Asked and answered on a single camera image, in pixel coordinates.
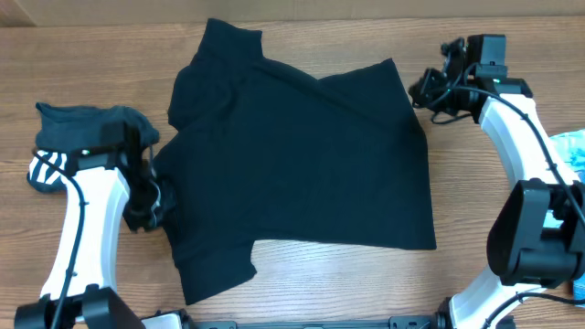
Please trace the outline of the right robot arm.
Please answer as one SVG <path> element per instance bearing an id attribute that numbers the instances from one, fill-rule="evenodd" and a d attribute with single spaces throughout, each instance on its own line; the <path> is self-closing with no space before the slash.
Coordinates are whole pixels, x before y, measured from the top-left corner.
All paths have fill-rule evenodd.
<path id="1" fill-rule="evenodd" d="M 471 117 L 491 139 L 511 192 L 486 241 L 487 265 L 433 315 L 393 316 L 391 328 L 513 328 L 529 298 L 582 305 L 550 294 L 584 273 L 584 185 L 562 162 L 537 116 L 533 92 L 508 75 L 503 35 L 441 46 L 442 69 L 409 87 L 412 104 L 453 122 Z"/>

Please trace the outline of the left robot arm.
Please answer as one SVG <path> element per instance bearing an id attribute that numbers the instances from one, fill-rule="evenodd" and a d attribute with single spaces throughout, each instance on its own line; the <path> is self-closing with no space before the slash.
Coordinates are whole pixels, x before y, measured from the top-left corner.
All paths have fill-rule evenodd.
<path id="1" fill-rule="evenodd" d="M 187 328 L 179 311 L 139 318 L 117 293 L 121 221 L 133 230 L 157 226 L 161 192 L 145 171 L 138 129 L 102 126 L 96 144 L 67 155 L 64 165 L 38 161 L 60 175 L 67 208 L 58 253 L 37 302 L 16 309 L 16 328 Z"/>

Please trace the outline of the plain black t-shirt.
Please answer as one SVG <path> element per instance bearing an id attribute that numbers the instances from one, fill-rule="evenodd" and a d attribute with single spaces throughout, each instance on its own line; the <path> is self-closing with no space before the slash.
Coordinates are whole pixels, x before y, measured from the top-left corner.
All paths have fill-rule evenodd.
<path id="1" fill-rule="evenodd" d="M 395 63 L 317 79 L 261 37 L 211 19 L 175 79 L 154 168 L 189 304 L 252 279 L 261 239 L 436 246 L 426 136 Z"/>

